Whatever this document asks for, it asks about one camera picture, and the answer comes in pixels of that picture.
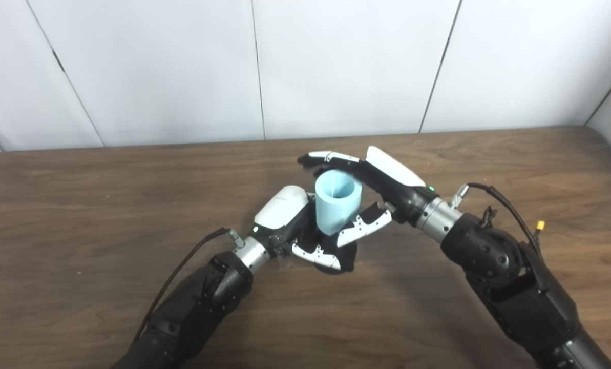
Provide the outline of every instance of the light blue cup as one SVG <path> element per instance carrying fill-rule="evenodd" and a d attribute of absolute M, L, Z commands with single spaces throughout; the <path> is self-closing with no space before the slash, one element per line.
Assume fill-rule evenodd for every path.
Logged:
<path fill-rule="evenodd" d="M 362 184 L 352 175 L 331 170 L 314 183 L 317 227 L 328 235 L 338 232 L 360 208 Z"/>

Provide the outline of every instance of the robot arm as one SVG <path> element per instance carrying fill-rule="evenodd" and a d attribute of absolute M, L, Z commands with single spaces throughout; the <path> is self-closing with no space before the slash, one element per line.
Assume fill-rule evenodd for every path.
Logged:
<path fill-rule="evenodd" d="M 111 368 L 175 369 L 197 355 L 251 292 L 254 274 L 271 258 L 287 254 L 312 220 L 312 196 L 297 186 L 284 187 L 256 215 L 244 240 L 230 231 L 234 250 L 215 255 L 178 284 Z"/>
<path fill-rule="evenodd" d="M 539 367 L 611 369 L 611 361 L 582 327 L 576 304 L 542 261 L 538 240 L 525 224 L 521 222 L 528 243 L 493 228 L 495 212 L 491 208 L 483 218 L 457 209 L 467 189 L 479 187 L 518 217 L 493 187 L 463 185 L 446 203 L 417 175 L 375 147 L 369 147 L 365 161 L 335 152 L 312 152 L 298 162 L 308 169 L 319 168 L 315 175 L 329 169 L 347 171 L 382 196 L 392 219 L 438 241 L 444 254 L 462 267 L 467 282 L 502 331 L 530 353 Z M 365 212 L 375 218 L 375 207 Z M 339 240 L 346 234 L 355 239 L 356 234 L 364 233 L 371 224 L 361 221 L 365 212 L 322 245 L 336 241 L 333 243 L 343 248 L 344 241 Z M 371 230 L 387 223 L 378 222 Z"/>

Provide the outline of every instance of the wooden table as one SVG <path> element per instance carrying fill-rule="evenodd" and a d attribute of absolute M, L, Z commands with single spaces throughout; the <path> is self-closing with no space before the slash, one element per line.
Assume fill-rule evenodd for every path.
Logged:
<path fill-rule="evenodd" d="M 301 154 L 364 157 L 367 145 L 446 199 L 484 182 L 529 224 L 546 220 L 545 259 L 611 357 L 611 148 L 590 129 L 556 128 L 0 153 L 0 367 L 109 367 L 195 241 L 221 226 L 246 233 L 284 185 L 311 190 Z M 462 209 L 490 203 L 471 192 Z M 495 224 L 523 237 L 506 212 Z M 230 248 L 212 241 L 179 277 Z M 399 224 L 362 241 L 353 273 L 271 262 L 186 366 L 534 367 L 459 267 Z"/>

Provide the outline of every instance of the robotic hand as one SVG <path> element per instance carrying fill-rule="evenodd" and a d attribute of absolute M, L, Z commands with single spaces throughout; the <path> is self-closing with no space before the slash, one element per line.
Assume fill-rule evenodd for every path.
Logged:
<path fill-rule="evenodd" d="M 494 187 L 463 184 L 446 203 L 433 187 L 426 187 L 415 173 L 376 147 L 369 147 L 366 160 L 328 151 L 311 152 L 298 162 L 315 169 L 315 176 L 330 169 L 348 172 L 384 201 L 324 238 L 319 247 L 324 254 L 342 255 L 334 248 L 343 249 L 391 220 L 408 223 L 438 241 L 443 253 L 462 267 L 467 282 L 502 331 L 532 355 L 539 367 L 611 369 L 611 361 L 582 327 L 576 304 L 544 264 L 537 233 L 530 232 Z M 469 187 L 483 189 L 510 210 L 528 242 L 493 228 L 492 208 L 487 208 L 483 218 L 460 212 L 457 208 Z M 336 263 L 324 266 L 340 269 Z"/>
<path fill-rule="evenodd" d="M 298 248 L 299 240 L 307 240 L 314 220 L 314 196 L 300 187 L 286 186 L 256 215 L 244 240 L 235 231 L 219 230 L 218 234 L 228 232 L 237 248 L 215 255 L 184 278 L 149 312 L 143 334 L 111 368 L 173 369 L 197 355 L 221 320 L 251 292 L 254 274 L 271 258 Z"/>

